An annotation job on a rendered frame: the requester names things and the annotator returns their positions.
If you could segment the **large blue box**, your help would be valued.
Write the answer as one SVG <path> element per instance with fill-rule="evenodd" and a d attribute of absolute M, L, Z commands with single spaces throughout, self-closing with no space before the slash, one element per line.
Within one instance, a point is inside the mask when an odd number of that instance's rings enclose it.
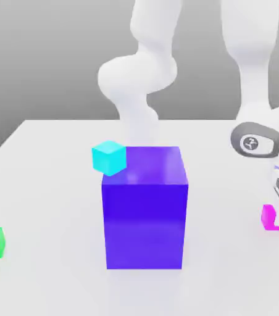
<path fill-rule="evenodd" d="M 128 147 L 102 178 L 107 268 L 181 269 L 188 188 L 179 147 Z"/>

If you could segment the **small cyan cube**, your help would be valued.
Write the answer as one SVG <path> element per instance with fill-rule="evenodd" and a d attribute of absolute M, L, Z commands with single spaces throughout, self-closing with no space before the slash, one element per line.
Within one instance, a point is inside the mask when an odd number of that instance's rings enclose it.
<path fill-rule="evenodd" d="M 105 141 L 92 148 L 93 168 L 107 176 L 127 167 L 127 148 L 114 141 Z"/>

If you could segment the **small magenta cube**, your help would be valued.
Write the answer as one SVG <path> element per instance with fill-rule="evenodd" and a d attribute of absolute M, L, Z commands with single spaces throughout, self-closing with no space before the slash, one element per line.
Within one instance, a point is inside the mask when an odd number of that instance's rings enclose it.
<path fill-rule="evenodd" d="M 277 213 L 271 204 L 264 204 L 261 213 L 261 222 L 267 231 L 279 231 L 279 225 L 275 225 Z"/>

